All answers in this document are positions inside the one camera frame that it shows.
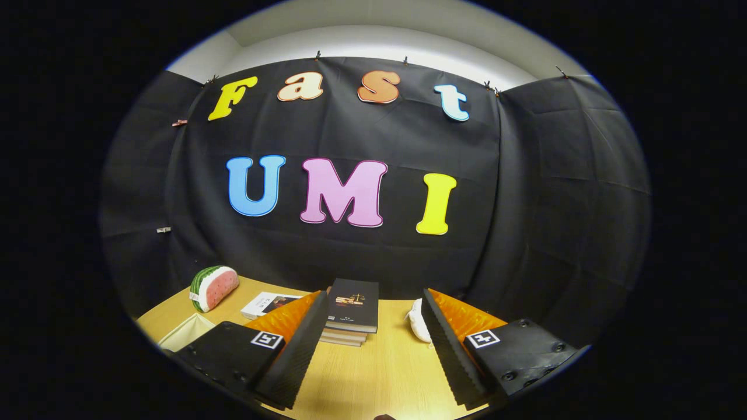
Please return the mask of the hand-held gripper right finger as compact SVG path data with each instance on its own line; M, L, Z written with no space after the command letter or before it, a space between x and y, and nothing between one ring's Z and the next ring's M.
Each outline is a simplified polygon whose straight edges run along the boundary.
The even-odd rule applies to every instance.
M421 314L455 401L468 410L528 396L590 349L526 317L502 321L433 289L423 291Z

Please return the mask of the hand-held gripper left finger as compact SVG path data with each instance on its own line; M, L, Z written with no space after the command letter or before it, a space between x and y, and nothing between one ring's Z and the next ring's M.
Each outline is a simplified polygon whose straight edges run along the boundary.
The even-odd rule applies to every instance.
M176 351L176 364L246 404L291 409L327 308L327 292L317 290L245 325L223 321Z

